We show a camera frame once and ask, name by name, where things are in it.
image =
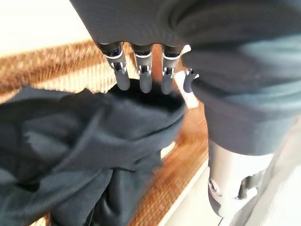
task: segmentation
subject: white surface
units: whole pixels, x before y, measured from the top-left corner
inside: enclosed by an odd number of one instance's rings
[[[221,218],[209,203],[208,178],[209,168],[206,167],[165,226],[218,226]]]
[[[69,0],[2,0],[0,34],[0,56],[90,38]]]

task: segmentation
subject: robotic arm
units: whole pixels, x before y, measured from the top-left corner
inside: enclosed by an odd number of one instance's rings
[[[301,111],[301,4],[294,0],[70,0],[107,57],[121,90],[130,86],[131,44],[142,92],[151,90],[152,45],[162,45],[162,85],[172,91],[182,56],[186,92],[205,105],[208,194],[231,218],[257,194],[273,153]]]

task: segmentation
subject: black garment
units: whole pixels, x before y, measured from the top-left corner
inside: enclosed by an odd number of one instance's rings
[[[0,105],[0,225],[47,214],[60,226],[122,226],[174,139],[184,101],[139,81],[108,94],[23,89]]]

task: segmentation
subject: white wall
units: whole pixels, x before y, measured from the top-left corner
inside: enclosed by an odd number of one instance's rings
[[[88,38],[69,0],[0,1],[0,56]]]

